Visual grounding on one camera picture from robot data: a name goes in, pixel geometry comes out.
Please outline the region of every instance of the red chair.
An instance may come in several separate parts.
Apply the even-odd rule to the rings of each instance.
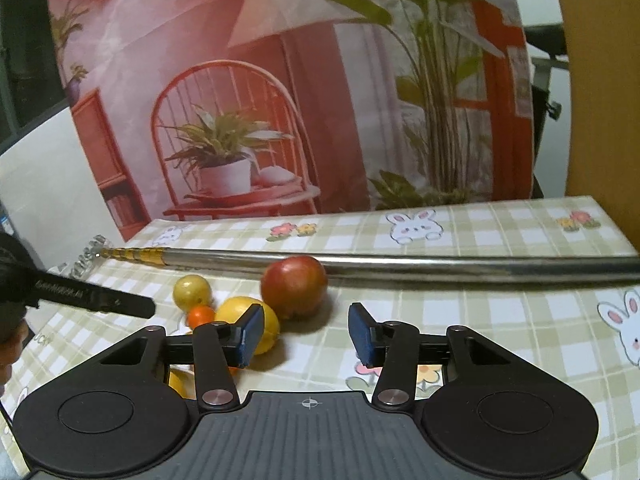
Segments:
[[[211,196],[203,187],[199,168],[188,172],[186,164],[167,161],[185,147],[175,128],[197,124],[194,106],[212,116],[242,112],[265,121],[269,130],[286,138],[270,140],[268,148],[256,153],[249,192]],[[243,61],[216,60],[193,66],[176,76],[156,100],[151,114],[151,132],[158,161],[169,190],[172,208],[164,215],[220,217],[277,216],[284,207],[297,205],[300,214],[317,212],[314,199],[320,190],[311,184],[307,157],[314,170],[305,126],[289,92],[266,70]],[[295,177],[276,186],[264,186],[255,175],[267,166],[279,166]]]

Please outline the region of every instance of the lemon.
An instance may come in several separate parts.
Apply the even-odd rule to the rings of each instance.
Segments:
[[[211,304],[211,286],[202,276],[187,274],[175,282],[174,302],[185,312],[199,304]]]
[[[180,394],[183,399],[187,397],[187,390],[182,384],[182,380],[178,377],[174,371],[169,372],[169,386],[171,386],[176,392]]]
[[[280,335],[280,322],[269,305],[248,296],[229,298],[216,311],[216,321],[235,323],[254,303],[261,304],[264,310],[264,333],[254,352],[255,355],[260,355],[270,350]]]

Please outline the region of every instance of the dark window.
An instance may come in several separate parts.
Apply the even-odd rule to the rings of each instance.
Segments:
[[[65,105],[47,0],[0,0],[0,152]]]

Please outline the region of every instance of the gray ribbed panel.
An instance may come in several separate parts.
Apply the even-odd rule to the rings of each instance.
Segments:
[[[305,407],[309,398],[318,404]],[[205,416],[186,446],[130,480],[480,478],[434,452],[408,416],[379,412],[348,392],[256,393],[238,412]]]

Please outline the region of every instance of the tablecloth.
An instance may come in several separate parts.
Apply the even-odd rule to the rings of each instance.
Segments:
[[[409,225],[426,229],[408,238],[409,232],[402,229]],[[588,197],[313,217],[155,220],[128,246],[483,256],[635,254],[622,232]],[[15,364],[2,397],[7,410],[14,412],[26,394],[146,324],[163,325],[169,333],[176,330],[182,313],[172,301],[172,286],[184,273],[114,260],[102,263],[89,281],[154,298],[155,317],[139,320],[61,306]],[[200,273],[209,279],[217,304],[231,296],[259,297],[256,281]],[[590,399],[600,430],[584,470],[589,478],[636,480],[640,370],[629,342],[622,341],[607,312],[632,321],[633,302],[636,307],[640,303],[638,285],[523,292],[477,287],[370,290],[335,283],[317,316],[284,324],[276,348],[256,356],[236,381],[241,397],[249,390],[353,389],[370,394],[380,371],[364,368],[351,345],[346,311],[353,301],[362,302],[376,320],[399,319],[423,333],[443,334],[449,325],[464,324]],[[421,367],[416,395],[428,397],[441,384],[439,367]],[[16,469],[26,473],[11,434],[6,428],[0,434]]]

